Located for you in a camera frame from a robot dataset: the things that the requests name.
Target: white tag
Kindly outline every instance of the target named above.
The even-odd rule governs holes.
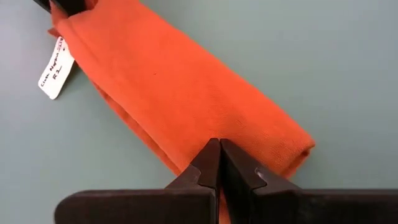
[[[75,59],[70,55],[67,43],[59,37],[47,67],[39,79],[39,88],[51,100],[56,99],[67,79]]]

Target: gray table surface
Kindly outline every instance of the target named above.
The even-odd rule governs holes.
[[[145,0],[272,98],[317,140],[302,187],[398,188],[395,0]],[[55,39],[33,1],[0,0],[0,223],[52,223],[83,189],[164,187],[174,176],[76,70],[37,87]]]

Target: folded towel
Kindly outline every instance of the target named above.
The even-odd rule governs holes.
[[[138,0],[86,1],[56,32],[123,121],[179,174],[209,138],[227,138],[291,175],[314,146],[276,104]],[[220,223],[228,223],[225,204]]]

